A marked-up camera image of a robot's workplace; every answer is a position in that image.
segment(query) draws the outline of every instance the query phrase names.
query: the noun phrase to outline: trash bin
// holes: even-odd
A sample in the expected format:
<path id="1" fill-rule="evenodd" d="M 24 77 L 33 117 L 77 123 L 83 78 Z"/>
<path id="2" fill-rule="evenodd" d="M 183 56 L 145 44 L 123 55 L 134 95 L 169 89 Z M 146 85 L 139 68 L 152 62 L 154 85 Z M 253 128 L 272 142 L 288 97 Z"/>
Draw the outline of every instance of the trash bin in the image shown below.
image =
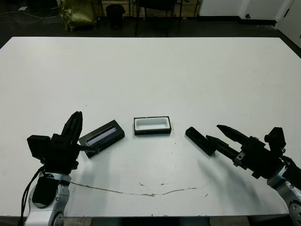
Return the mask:
<path id="1" fill-rule="evenodd" d="M 105 9 L 107 12 L 107 17 L 109 18 L 109 22 L 112 29 L 121 29 L 123 28 L 123 17 L 126 11 L 122 7 L 122 5 L 109 5 Z"/>

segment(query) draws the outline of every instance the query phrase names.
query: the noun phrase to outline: black cable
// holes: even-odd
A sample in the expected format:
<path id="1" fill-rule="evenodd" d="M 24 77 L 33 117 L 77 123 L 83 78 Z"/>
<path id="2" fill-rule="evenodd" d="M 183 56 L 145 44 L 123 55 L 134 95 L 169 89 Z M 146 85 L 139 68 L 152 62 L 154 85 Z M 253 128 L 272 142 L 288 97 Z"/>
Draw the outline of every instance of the black cable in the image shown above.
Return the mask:
<path id="1" fill-rule="evenodd" d="M 28 195 L 30 186 L 31 186 L 32 182 L 35 180 L 35 178 L 39 175 L 39 173 L 44 171 L 44 168 L 45 167 L 42 166 L 38 169 L 38 171 L 33 175 L 31 181 L 29 182 L 29 184 L 27 185 L 27 187 L 24 190 L 24 193 L 23 193 L 23 196 L 22 196 L 22 203 L 21 203 L 21 216 L 20 216 L 20 219 L 18 221 L 18 226 L 23 226 L 23 224 L 24 224 L 23 214 L 24 214 L 24 210 L 25 210 L 25 207 L 26 207 L 26 200 L 27 200 L 27 195 Z"/>

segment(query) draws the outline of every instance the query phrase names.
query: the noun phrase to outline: black object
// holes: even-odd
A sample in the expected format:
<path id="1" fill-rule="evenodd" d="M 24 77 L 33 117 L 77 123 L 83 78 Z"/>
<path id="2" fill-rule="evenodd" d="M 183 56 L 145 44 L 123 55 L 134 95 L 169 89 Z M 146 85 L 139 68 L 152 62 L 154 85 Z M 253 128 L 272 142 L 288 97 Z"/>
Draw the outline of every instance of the black object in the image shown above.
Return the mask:
<path id="1" fill-rule="evenodd" d="M 253 171 L 252 176 L 257 179 L 259 177 L 269 179 L 285 166 L 283 177 L 301 189 L 301 169 L 296 166 L 292 159 L 283 156 L 286 143 L 282 128 L 275 127 L 265 136 L 265 141 L 270 145 L 269 151 L 264 148 L 265 144 L 256 137 L 247 137 L 228 126 L 218 125 L 217 127 L 228 138 L 242 145 L 241 152 L 237 152 L 220 139 L 207 136 L 208 141 L 213 143 L 219 152 L 232 159 L 234 165 L 245 170 L 250 169 Z"/>
<path id="2" fill-rule="evenodd" d="M 201 148 L 206 154 L 212 155 L 216 148 L 210 143 L 206 137 L 200 134 L 195 128 L 190 127 L 186 130 L 185 135 L 192 140 L 199 148 Z"/>
<path id="3" fill-rule="evenodd" d="M 165 118 L 165 121 L 159 121 L 160 118 Z M 166 126 L 164 126 L 163 128 L 158 126 L 151 126 L 150 129 L 138 129 L 136 127 L 136 120 L 140 120 L 140 121 L 143 121 L 145 119 L 146 123 L 148 125 L 152 125 L 152 122 L 151 121 L 154 121 L 154 124 L 158 124 L 158 123 L 166 123 L 168 122 L 168 124 L 166 124 Z M 137 135 L 152 135 L 152 134 L 170 134 L 171 133 L 171 124 L 170 124 L 170 120 L 169 120 L 169 117 L 168 116 L 159 116 L 159 117 L 140 117 L 140 118 L 134 118 L 134 134 L 135 136 Z"/>
<path id="4" fill-rule="evenodd" d="M 32 195 L 32 201 L 48 206 L 55 199 L 56 190 L 59 183 L 59 180 L 40 177 Z"/>
<path id="5" fill-rule="evenodd" d="M 235 129 L 232 129 L 229 126 L 217 125 L 217 128 L 228 138 L 235 142 L 239 142 L 240 144 L 245 144 L 248 142 L 248 137 L 241 132 L 238 132 Z"/>
<path id="6" fill-rule="evenodd" d="M 84 135 L 79 139 L 79 142 L 83 146 L 96 147 L 99 151 L 102 151 L 124 138 L 124 136 L 123 129 L 115 120 L 113 120 L 87 135 Z M 86 152 L 86 154 L 88 158 L 95 155 L 95 153 L 92 152 Z"/>
<path id="7" fill-rule="evenodd" d="M 274 152 L 278 157 L 282 156 L 286 142 L 281 127 L 272 129 L 268 135 L 265 135 L 264 141 L 269 144 L 271 152 Z"/>
<path id="8" fill-rule="evenodd" d="M 70 174 L 77 169 L 76 161 L 79 152 L 86 150 L 77 144 L 82 130 L 83 116 L 75 112 L 66 122 L 61 135 L 54 134 L 50 139 L 47 136 L 32 135 L 27 138 L 27 143 L 32 156 L 41 160 L 45 171 L 61 174 Z M 99 153 L 99 150 L 90 148 L 90 152 Z"/>
<path id="9" fill-rule="evenodd" d="M 114 30 L 123 28 L 123 16 L 126 11 L 122 5 L 109 5 L 105 9 L 109 18 L 110 26 Z"/>
<path id="10" fill-rule="evenodd" d="M 135 28 L 135 36 L 137 36 L 137 32 L 138 32 L 139 14 L 140 14 L 141 7 L 144 8 L 145 18 L 147 18 L 147 12 L 146 12 L 147 8 L 166 11 L 166 17 L 167 17 L 168 11 L 171 11 L 171 18 L 172 18 L 173 14 L 174 14 L 174 7 L 176 4 L 177 4 L 177 0 L 136 0 L 137 22 L 136 22 L 136 28 Z M 181 0 L 181 3 L 180 3 L 179 26 L 180 26 L 181 17 L 182 17 L 182 6 L 183 6 L 183 0 Z M 170 27 L 171 27 L 171 24 L 169 25 L 169 27 L 167 29 L 166 37 L 168 36 Z"/>
<path id="11" fill-rule="evenodd" d="M 229 147 L 228 144 L 220 140 L 219 138 L 206 136 L 208 141 L 212 143 L 212 145 L 223 155 L 227 156 L 229 159 L 234 160 L 239 152 L 235 151 L 233 148 Z"/>

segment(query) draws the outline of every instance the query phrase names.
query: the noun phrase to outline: scratch mark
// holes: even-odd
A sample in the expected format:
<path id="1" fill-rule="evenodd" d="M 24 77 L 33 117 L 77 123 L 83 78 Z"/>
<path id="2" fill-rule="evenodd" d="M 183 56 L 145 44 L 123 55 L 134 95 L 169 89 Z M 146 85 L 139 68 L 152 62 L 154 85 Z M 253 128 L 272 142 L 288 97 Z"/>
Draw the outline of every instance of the scratch mark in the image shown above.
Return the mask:
<path id="1" fill-rule="evenodd" d="M 89 185 L 81 185 L 81 184 L 77 184 L 75 182 L 70 182 L 71 184 L 80 186 L 80 187 L 87 187 L 87 188 L 92 188 L 92 189 L 97 189 L 97 190 L 101 190 L 101 191 L 105 191 L 105 192 L 114 192 L 114 193 L 118 193 L 118 194 L 129 194 L 129 195 L 140 195 L 140 196 L 149 196 L 149 197 L 155 197 L 156 195 L 166 195 L 166 194 L 170 194 L 170 193 L 174 193 L 174 192 L 180 192 L 180 191 L 186 191 L 186 190 L 192 190 L 192 189 L 201 189 L 205 186 L 207 186 L 208 184 L 210 184 L 210 181 L 207 184 L 204 184 L 201 187 L 189 187 L 189 188 L 184 188 L 184 189 L 176 189 L 170 192 L 166 192 L 163 194 L 155 194 L 155 193 L 151 193 L 151 194 L 136 194 L 136 193 L 127 193 L 127 192 L 119 192 L 119 191 L 114 191 L 114 190 L 110 190 L 110 189 L 105 189 L 105 188 L 101 188 L 101 187 L 92 187 Z"/>
<path id="2" fill-rule="evenodd" d="M 191 189 L 197 189 L 197 187 L 189 187 L 189 188 L 184 188 L 184 189 L 177 189 L 177 190 L 173 190 L 173 191 L 166 192 L 164 194 L 158 194 L 158 195 L 165 195 L 165 194 L 170 194 L 170 193 L 173 193 L 173 192 L 179 192 L 179 191 L 185 191 L 185 190 L 191 190 Z"/>

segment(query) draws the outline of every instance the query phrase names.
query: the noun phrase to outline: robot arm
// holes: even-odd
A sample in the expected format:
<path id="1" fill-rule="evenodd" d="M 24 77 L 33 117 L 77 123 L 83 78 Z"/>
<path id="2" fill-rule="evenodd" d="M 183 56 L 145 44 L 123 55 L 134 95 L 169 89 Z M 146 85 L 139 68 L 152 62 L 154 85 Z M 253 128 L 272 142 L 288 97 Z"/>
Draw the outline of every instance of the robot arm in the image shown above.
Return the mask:
<path id="1" fill-rule="evenodd" d="M 61 135 L 52 138 L 32 135 L 27 139 L 32 156 L 43 164 L 27 186 L 23 199 L 19 226 L 30 184 L 39 174 L 36 186 L 29 195 L 29 215 L 26 226 L 63 226 L 63 213 L 69 199 L 71 170 L 77 169 L 80 151 L 99 153 L 99 149 L 77 144 L 82 130 L 82 113 L 75 112 L 66 122 Z"/>
<path id="2" fill-rule="evenodd" d="M 265 143 L 256 137 L 247 137 L 228 126 L 217 127 L 225 136 L 242 145 L 240 152 L 216 137 L 207 135 L 205 138 L 194 128 L 189 128 L 186 135 L 208 155 L 217 150 L 230 158 L 235 166 L 253 171 L 252 176 L 256 179 L 259 177 L 267 179 L 268 185 L 286 202 L 294 225 L 301 226 L 301 169 L 292 159 L 283 156 L 286 143 L 282 128 L 275 127 L 265 136 L 264 140 L 270 146 L 269 151 L 264 148 Z"/>

